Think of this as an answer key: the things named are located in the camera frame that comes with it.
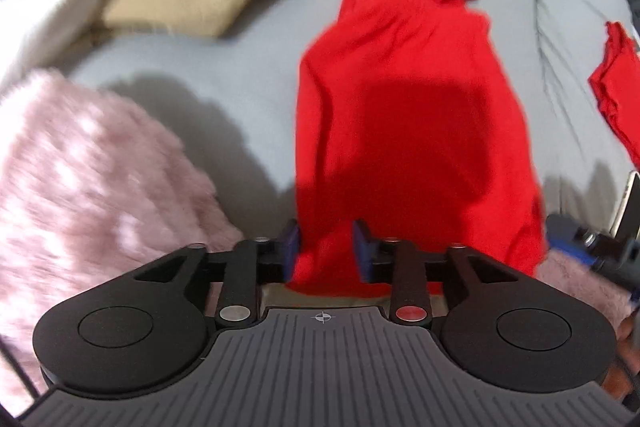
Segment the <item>red sweater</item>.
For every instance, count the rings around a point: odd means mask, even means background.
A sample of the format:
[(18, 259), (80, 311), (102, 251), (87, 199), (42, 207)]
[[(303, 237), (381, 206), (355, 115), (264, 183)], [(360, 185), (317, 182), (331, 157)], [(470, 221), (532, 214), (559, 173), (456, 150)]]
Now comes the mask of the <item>red sweater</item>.
[(473, 247), (525, 274), (544, 252), (520, 102), (475, 0), (343, 0), (299, 65), (291, 280), (310, 295), (378, 297), (352, 226), (439, 253)]

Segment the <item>grey sofa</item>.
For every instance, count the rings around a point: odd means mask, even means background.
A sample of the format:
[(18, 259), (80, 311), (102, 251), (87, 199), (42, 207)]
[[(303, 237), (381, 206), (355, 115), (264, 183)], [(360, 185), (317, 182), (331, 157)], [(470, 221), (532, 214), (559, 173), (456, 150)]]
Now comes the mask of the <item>grey sofa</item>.
[[(219, 40), (171, 35), (83, 44), (48, 70), (141, 106), (182, 143), (242, 235), (272, 233), (294, 211), (298, 62), (340, 0), (254, 0)], [(631, 161), (588, 86), (606, 20), (625, 0), (477, 0), (524, 107), (550, 211), (606, 227)]]

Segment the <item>pink fluffy sleeve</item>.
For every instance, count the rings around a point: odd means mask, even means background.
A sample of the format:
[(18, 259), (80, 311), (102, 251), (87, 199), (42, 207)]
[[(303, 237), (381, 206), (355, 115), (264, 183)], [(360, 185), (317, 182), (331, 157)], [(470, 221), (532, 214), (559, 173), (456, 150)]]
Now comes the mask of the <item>pink fluffy sleeve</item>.
[(240, 231), (181, 141), (129, 100), (35, 70), (1, 99), (1, 402), (44, 384), (32, 331), (57, 303), (177, 248)]

